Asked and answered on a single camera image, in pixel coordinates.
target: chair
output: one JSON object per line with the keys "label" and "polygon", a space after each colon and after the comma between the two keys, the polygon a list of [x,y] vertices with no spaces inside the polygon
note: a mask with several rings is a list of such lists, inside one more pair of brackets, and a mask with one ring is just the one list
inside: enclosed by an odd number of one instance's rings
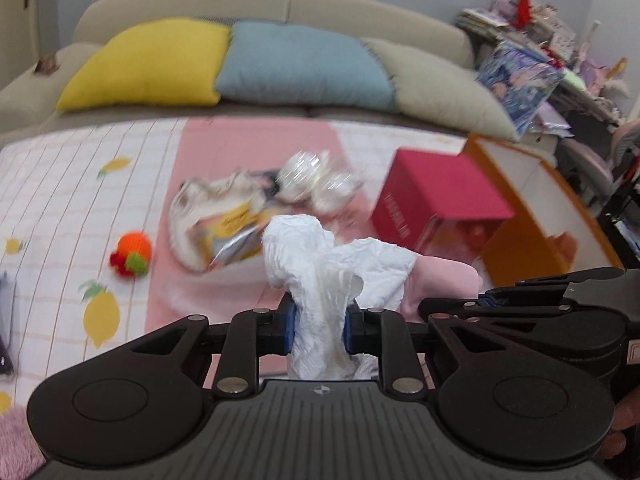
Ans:
{"label": "chair", "polygon": [[574,139],[563,139],[561,146],[572,164],[575,165],[581,181],[584,183],[589,204],[606,202],[618,187],[612,170],[622,163],[628,150],[631,150],[640,137],[640,120],[623,124],[611,135],[611,151],[607,160],[603,160],[589,146]]}

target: sofa backrest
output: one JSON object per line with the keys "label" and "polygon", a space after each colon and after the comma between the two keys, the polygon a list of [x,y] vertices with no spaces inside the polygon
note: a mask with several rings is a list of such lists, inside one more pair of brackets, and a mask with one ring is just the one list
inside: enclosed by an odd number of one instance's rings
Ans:
{"label": "sofa backrest", "polygon": [[469,38],[458,28],[374,0],[97,0],[80,19],[74,41],[107,43],[129,27],[174,16],[308,25],[413,46],[464,68],[474,62]]}

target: pink box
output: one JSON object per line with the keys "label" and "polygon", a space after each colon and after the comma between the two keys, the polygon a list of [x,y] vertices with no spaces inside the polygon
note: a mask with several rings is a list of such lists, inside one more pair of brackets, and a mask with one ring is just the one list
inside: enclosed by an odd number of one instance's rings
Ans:
{"label": "pink box", "polygon": [[512,216],[468,156],[400,149],[371,221],[385,242],[470,264]]}

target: metal screw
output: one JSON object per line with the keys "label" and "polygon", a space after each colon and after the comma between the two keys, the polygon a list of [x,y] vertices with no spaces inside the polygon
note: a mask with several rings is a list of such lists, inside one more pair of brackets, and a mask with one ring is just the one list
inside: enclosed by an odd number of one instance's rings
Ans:
{"label": "metal screw", "polygon": [[216,386],[226,394],[241,394],[249,387],[249,383],[240,377],[226,377],[220,379]]}
{"label": "metal screw", "polygon": [[396,392],[407,395],[416,394],[424,388],[422,381],[413,377],[396,379],[391,386]]}

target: plush toy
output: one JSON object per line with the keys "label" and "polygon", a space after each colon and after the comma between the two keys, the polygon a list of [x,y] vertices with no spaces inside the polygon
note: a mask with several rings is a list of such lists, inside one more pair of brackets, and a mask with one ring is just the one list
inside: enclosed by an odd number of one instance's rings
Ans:
{"label": "plush toy", "polygon": [[130,231],[118,241],[109,258],[111,268],[121,276],[133,278],[149,272],[151,241],[142,231]]}

